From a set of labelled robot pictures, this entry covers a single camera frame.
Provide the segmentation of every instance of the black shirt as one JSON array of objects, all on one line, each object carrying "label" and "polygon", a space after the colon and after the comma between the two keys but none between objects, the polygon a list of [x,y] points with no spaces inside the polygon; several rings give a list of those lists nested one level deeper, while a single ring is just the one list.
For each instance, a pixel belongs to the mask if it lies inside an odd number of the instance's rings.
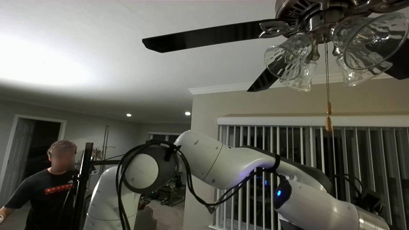
[{"label": "black shirt", "polygon": [[75,191],[72,175],[72,171],[63,175],[39,171],[20,185],[6,207],[21,208],[27,200],[31,202],[27,230],[69,230],[73,216],[71,194]]}]

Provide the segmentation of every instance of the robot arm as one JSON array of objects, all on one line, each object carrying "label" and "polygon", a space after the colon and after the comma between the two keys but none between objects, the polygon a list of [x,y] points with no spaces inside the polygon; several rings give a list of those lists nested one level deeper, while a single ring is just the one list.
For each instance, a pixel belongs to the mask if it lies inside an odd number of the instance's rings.
[{"label": "robot arm", "polygon": [[[255,148],[231,148],[210,136],[186,131],[176,141],[181,147],[191,172],[200,180],[220,189],[229,189],[242,182],[259,167],[274,168],[287,179],[275,191],[275,209],[292,225],[305,230],[352,228],[386,230],[388,223],[377,214],[334,198],[325,180],[297,163],[280,159]],[[164,164],[155,159],[158,152],[138,154],[124,173],[133,186],[149,189],[158,184]],[[122,223],[118,213],[118,193],[115,176],[119,170],[107,170],[94,190],[85,228],[119,230]],[[135,223],[140,200],[140,190],[122,190],[124,208],[131,225]]]}]

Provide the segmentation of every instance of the man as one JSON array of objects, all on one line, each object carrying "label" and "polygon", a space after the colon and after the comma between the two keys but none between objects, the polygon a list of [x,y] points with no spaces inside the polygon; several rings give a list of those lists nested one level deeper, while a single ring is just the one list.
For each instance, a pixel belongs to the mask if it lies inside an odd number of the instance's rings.
[{"label": "man", "polygon": [[71,230],[73,216],[73,176],[77,145],[59,140],[49,147],[49,167],[29,176],[0,209],[2,222],[29,200],[26,230]]}]

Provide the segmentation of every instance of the doorway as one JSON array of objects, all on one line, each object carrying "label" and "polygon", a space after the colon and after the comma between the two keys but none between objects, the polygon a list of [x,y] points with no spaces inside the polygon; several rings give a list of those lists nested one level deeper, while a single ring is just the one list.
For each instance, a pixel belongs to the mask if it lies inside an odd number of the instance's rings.
[{"label": "doorway", "polygon": [[48,147],[63,139],[64,120],[17,115],[2,167],[0,203],[30,175],[48,167]]}]

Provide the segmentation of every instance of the wall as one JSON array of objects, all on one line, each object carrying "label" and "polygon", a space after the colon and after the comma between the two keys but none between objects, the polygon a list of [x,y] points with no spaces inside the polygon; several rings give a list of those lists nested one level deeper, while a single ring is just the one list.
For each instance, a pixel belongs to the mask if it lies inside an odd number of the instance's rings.
[{"label": "wall", "polygon": [[[334,115],[397,115],[409,113],[409,80],[371,80],[357,88],[331,85]],[[259,93],[229,92],[199,94],[193,98],[192,130],[218,136],[218,117],[236,115],[323,115],[325,124],[326,89],[315,85],[310,93],[288,88]],[[195,189],[211,202],[214,187],[195,179]],[[186,198],[185,230],[205,230],[211,214],[188,191]]]},{"label": "wall", "polygon": [[52,110],[40,106],[31,106],[11,101],[0,101],[0,164],[7,162],[7,144],[11,138],[12,124],[16,115],[29,115],[48,118],[66,120],[66,139],[71,139],[78,145],[82,153],[87,141],[94,147],[103,148],[107,125],[109,126],[108,157],[123,154],[135,145],[144,143],[149,131],[181,131],[183,125],[161,124],[135,124],[121,120],[103,118],[84,113]]}]

